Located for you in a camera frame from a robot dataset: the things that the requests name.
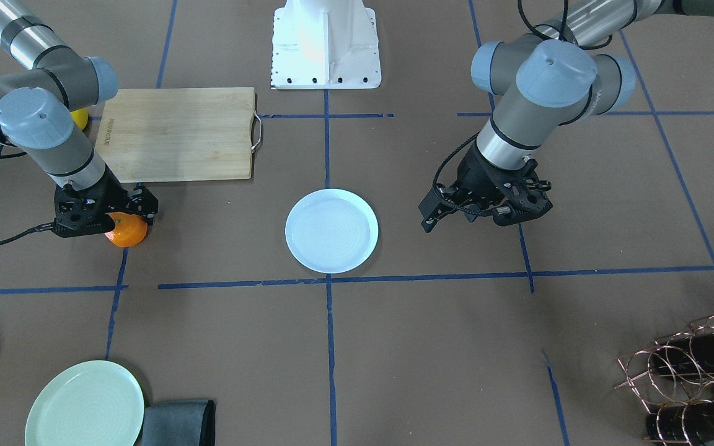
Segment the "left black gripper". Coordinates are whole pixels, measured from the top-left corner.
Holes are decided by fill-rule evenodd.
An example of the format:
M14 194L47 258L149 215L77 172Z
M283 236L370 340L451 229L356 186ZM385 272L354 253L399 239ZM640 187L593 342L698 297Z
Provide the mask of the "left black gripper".
M529 158L519 169L501 169L485 160L477 144L471 143L458 166L454 184L437 186L437 190L443 200L450 200L470 221L490 216L498 226L516 225L538 219L553 209L547 197L552 184L539 178L536 167L536 159ZM431 232L456 209L442 203L432 188L420 203L419 211L422 228Z

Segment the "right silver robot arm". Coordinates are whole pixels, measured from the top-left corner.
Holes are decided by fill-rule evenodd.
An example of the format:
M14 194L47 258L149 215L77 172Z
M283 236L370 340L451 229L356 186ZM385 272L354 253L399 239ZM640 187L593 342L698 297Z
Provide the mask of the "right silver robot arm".
M114 212L153 225L157 198L143 185L124 189L72 118L116 96L110 63L79 56L18 1L0 1L0 48L25 68L0 76L0 145L20 149L56 183L55 218L25 235L105 234L116 228Z

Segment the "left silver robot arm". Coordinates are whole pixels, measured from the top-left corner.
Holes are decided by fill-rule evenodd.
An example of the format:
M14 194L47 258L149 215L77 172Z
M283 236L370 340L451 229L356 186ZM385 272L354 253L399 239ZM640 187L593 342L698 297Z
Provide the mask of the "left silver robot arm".
M517 225L553 207L549 181L536 174L536 151L561 125L620 107L637 87L632 63L589 51L657 14L714 17L714 1L580 1L558 17L532 25L513 42L487 42L474 54L474 85L500 97L487 124L460 145L456 180L433 186L419 206L426 232L461 212Z

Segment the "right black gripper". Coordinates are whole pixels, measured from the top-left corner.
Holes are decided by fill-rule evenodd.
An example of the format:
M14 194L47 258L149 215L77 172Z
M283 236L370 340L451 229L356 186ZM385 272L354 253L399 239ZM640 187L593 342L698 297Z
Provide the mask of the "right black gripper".
M144 184L137 183L130 193L108 167L101 180L88 189L57 186L54 206L56 217L52 232L62 238L111 231L115 225L108 216L111 212L139 215L147 225L153 225L159 211L158 199Z

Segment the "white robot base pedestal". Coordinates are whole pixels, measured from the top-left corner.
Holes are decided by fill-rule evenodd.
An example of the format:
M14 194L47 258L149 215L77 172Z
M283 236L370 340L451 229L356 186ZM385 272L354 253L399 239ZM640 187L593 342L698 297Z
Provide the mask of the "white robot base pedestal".
M270 87L376 89L377 17L363 1L287 1L273 15Z

